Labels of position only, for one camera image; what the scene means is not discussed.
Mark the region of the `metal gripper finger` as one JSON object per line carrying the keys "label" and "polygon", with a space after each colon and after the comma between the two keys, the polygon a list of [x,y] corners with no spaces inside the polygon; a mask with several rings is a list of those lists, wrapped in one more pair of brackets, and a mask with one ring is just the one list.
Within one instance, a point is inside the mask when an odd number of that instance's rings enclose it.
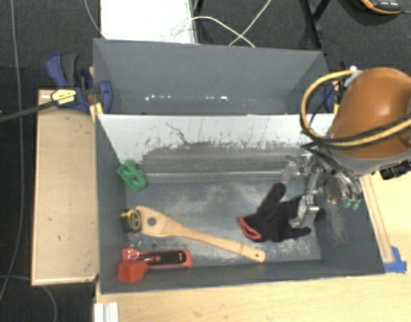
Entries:
{"label": "metal gripper finger", "polygon": [[303,195],[298,205],[299,217],[316,217],[320,212],[313,195]]}
{"label": "metal gripper finger", "polygon": [[303,217],[295,217],[289,220],[289,225],[293,229],[305,229],[305,228],[312,228],[312,215],[305,214]]}

